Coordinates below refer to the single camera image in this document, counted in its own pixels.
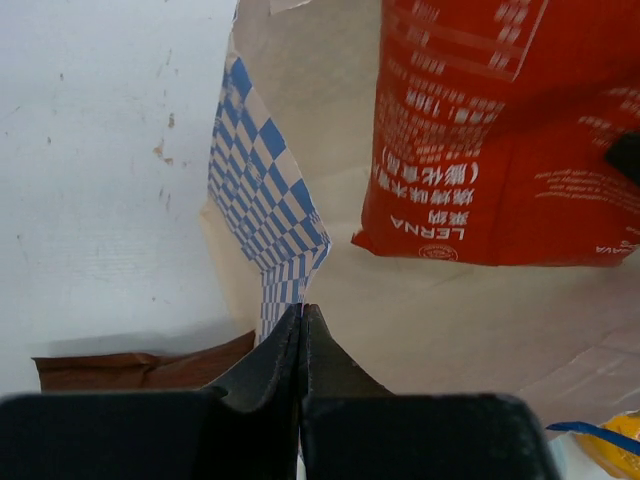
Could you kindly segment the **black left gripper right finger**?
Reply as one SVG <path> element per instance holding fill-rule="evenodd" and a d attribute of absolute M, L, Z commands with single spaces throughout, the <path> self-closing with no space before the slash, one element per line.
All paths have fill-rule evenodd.
<path fill-rule="evenodd" d="M 396 395 L 303 309 L 300 433 L 309 479 L 555 479 L 535 415 L 504 394 Z"/>

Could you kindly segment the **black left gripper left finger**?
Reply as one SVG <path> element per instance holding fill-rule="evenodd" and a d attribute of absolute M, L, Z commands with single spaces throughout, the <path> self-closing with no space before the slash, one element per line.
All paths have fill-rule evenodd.
<path fill-rule="evenodd" d="M 2 400 L 2 478 L 295 478 L 301 310 L 200 389 Z"/>

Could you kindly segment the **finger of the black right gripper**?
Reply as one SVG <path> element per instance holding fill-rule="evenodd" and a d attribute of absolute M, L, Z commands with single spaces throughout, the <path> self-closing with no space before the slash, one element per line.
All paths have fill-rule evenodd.
<path fill-rule="evenodd" d="M 634 185 L 640 185 L 640 133 L 626 132 L 615 140 L 605 155 L 606 162 Z"/>

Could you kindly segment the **Chuba cassava chips bag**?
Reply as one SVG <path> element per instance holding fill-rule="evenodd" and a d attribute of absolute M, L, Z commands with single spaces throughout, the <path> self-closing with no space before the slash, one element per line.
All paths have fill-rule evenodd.
<path fill-rule="evenodd" d="M 198 389 L 254 349 L 250 331 L 227 343 L 185 355 L 119 353 L 36 358 L 42 392 Z"/>

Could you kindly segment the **red Lerna snack bag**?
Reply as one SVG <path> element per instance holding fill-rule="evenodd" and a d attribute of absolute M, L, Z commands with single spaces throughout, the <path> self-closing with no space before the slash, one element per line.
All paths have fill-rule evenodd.
<path fill-rule="evenodd" d="M 621 264 L 639 185 L 635 1 L 385 1 L 372 172 L 353 243 L 485 266 Z"/>

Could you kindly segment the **light blue cassava chips bag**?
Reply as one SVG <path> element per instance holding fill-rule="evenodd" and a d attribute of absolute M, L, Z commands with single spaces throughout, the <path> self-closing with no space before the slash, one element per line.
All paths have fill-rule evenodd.
<path fill-rule="evenodd" d="M 560 478 L 563 480 L 613 480 L 579 445 L 577 436 L 568 431 L 546 428 L 554 437 L 548 441 L 549 450 Z"/>

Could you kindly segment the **blue checkered paper bag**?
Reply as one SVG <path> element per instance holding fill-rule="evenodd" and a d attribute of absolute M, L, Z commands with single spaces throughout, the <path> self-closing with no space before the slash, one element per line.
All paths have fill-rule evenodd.
<path fill-rule="evenodd" d="M 212 132 L 209 251 L 260 338 L 294 303 L 395 392 L 498 391 L 546 423 L 639 406 L 639 248 L 611 267 L 485 266 L 356 246 L 385 1 L 242 1 Z"/>

